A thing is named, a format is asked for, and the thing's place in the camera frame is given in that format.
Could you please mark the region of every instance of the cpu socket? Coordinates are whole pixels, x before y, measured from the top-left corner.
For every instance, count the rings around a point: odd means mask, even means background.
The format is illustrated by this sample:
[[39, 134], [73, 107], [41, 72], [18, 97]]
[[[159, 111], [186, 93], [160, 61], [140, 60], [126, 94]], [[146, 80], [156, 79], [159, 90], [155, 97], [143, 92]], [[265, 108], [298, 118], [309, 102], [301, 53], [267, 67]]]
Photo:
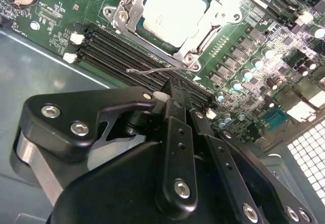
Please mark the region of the cpu socket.
[[103, 14], [121, 33], [176, 67], [199, 71], [198, 59], [228, 23], [242, 19], [232, 0], [120, 0]]

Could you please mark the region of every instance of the metal wire lever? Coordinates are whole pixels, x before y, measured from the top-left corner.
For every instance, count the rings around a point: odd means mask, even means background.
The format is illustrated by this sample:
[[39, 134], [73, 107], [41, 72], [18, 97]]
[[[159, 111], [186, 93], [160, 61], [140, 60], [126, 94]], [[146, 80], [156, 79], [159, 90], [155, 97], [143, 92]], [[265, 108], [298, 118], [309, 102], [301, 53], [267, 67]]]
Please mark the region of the metal wire lever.
[[147, 71], [139, 71], [137, 69], [126, 69], [127, 73], [135, 73], [139, 75], [146, 75], [151, 73], [157, 73], [157, 72], [168, 72], [168, 71], [193, 71], [197, 72], [199, 70], [198, 65], [194, 65], [193, 67], [178, 67], [178, 68], [155, 68], [150, 69]]

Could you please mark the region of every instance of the perforated vent grille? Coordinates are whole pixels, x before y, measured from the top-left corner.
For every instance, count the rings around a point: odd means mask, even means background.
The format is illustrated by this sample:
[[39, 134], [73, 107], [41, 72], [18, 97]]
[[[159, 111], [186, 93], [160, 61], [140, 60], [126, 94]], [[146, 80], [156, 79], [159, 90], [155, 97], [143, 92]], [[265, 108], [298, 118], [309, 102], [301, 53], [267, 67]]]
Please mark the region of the perforated vent grille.
[[325, 120], [288, 148], [325, 205]]

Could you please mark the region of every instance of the electrolytic capacitor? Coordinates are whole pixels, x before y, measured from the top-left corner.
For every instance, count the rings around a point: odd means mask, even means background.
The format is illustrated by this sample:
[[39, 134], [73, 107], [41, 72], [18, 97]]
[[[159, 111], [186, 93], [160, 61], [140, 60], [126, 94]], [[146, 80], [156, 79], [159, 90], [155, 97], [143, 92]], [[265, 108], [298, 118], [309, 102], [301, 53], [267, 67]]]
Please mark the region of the electrolytic capacitor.
[[308, 75], [308, 70], [305, 67], [299, 67], [297, 72], [300, 73], [304, 77]]
[[229, 124], [233, 120], [232, 120], [232, 117], [230, 116], [230, 114], [229, 113], [226, 113], [225, 115], [223, 115], [223, 121], [224, 121], [225, 124]]
[[218, 92], [216, 95], [216, 98], [219, 102], [223, 102], [224, 101], [224, 96], [222, 92]]
[[276, 90], [278, 88], [278, 85], [276, 85], [276, 83], [271, 79], [268, 78], [266, 80], [266, 84], [272, 89], [272, 90]]
[[269, 107], [269, 108], [273, 108], [274, 107], [274, 102], [273, 102], [272, 98], [269, 97], [268, 95], [266, 95], [264, 97], [264, 102], [267, 105], [267, 107]]
[[231, 86], [233, 87], [234, 91], [239, 91], [242, 89], [242, 85], [240, 84], [240, 82], [238, 80], [232, 81]]
[[267, 59], [272, 59], [275, 56], [275, 52], [270, 47], [264, 47], [261, 54]]
[[318, 26], [312, 27], [309, 33], [317, 39], [323, 39], [325, 37], [325, 29]]
[[305, 62], [305, 67], [310, 70], [314, 70], [316, 68], [316, 64], [312, 60], [307, 60]]
[[259, 58], [255, 58], [252, 60], [252, 65], [257, 69], [257, 70], [260, 70], [263, 68], [264, 66], [264, 63], [263, 61], [261, 61], [261, 59]]
[[253, 77], [253, 73], [251, 73], [249, 69], [242, 70], [242, 75], [246, 81], [251, 80]]
[[218, 126], [219, 126], [219, 128], [224, 128], [225, 126], [226, 126], [226, 124], [223, 122], [223, 120], [222, 119], [219, 119], [218, 120]]

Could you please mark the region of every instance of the motherboard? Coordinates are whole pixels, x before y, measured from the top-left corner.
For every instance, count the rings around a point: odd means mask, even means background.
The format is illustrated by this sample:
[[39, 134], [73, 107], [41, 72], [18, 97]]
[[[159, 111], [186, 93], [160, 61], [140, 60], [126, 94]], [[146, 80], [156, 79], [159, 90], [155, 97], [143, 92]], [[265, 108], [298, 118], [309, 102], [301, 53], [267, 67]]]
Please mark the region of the motherboard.
[[119, 87], [177, 77], [262, 149], [325, 105], [325, 0], [0, 0], [0, 27]]

